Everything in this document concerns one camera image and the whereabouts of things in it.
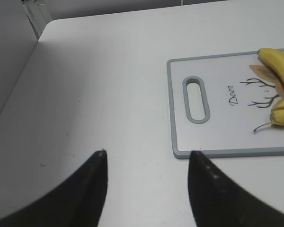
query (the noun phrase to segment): white cutting board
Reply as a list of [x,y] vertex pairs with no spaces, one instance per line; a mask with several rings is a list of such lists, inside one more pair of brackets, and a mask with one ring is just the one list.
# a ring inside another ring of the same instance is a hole
[[[249,65],[262,65],[257,52],[168,61],[172,143],[177,158],[188,158],[192,150],[201,150],[209,157],[284,155],[284,128],[265,126],[253,132],[270,121],[271,109],[280,97],[268,108],[258,108],[266,104],[250,105],[268,102],[277,92],[273,87],[260,87],[262,83],[242,83],[252,78],[264,81]],[[189,77],[204,82],[210,112],[204,123],[186,117],[183,81]]]

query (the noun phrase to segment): deer illustration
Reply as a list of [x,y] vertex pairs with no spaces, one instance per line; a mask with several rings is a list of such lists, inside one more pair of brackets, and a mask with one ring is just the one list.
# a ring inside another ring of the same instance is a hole
[[264,99],[268,99],[267,102],[251,101],[252,104],[249,104],[249,106],[255,105],[257,108],[268,108],[273,104],[273,102],[276,98],[284,97],[284,86],[282,85],[282,83],[278,79],[278,76],[272,70],[270,70],[270,69],[268,69],[268,68],[266,68],[265,66],[262,66],[262,65],[250,65],[249,67],[260,78],[262,78],[263,80],[272,82],[275,85],[267,84],[265,81],[258,79],[258,78],[250,78],[250,79],[247,79],[246,81],[243,81],[243,82],[240,82],[240,83],[243,83],[246,86],[250,85],[250,84],[259,83],[259,84],[261,84],[259,87],[272,87],[272,88],[275,88],[276,91],[277,91],[277,94],[275,96],[264,98]]

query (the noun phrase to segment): cutting board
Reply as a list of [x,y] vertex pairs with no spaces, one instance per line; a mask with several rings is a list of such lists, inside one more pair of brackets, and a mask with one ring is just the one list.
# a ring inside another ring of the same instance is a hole
[[[274,84],[258,77],[250,65],[263,65],[257,52],[168,61],[176,158],[189,158],[192,150],[209,157],[284,155],[284,127],[265,126],[253,132],[270,121],[271,109],[281,97]],[[191,85],[197,89],[188,89]],[[192,115],[200,109],[201,118]]]

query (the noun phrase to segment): banana stem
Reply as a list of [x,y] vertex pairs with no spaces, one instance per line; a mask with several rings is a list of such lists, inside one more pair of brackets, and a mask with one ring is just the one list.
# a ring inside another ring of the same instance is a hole
[[268,123],[262,124],[262,125],[256,127],[256,128],[254,129],[254,132],[256,132],[259,128],[261,128],[261,127],[263,127],[263,126],[265,126],[265,125],[270,125],[270,124],[272,124],[272,122],[268,122]]

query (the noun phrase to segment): banana peel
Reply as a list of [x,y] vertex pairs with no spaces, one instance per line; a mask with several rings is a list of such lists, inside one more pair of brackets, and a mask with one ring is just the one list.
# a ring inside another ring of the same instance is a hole
[[[265,79],[276,84],[276,89],[282,99],[275,104],[271,110],[270,122],[260,125],[254,129],[254,132],[265,125],[284,126],[284,52],[271,48],[262,48],[258,51],[258,56],[262,62],[273,72],[260,73],[266,75]],[[250,68],[258,75],[263,68],[250,66]]]

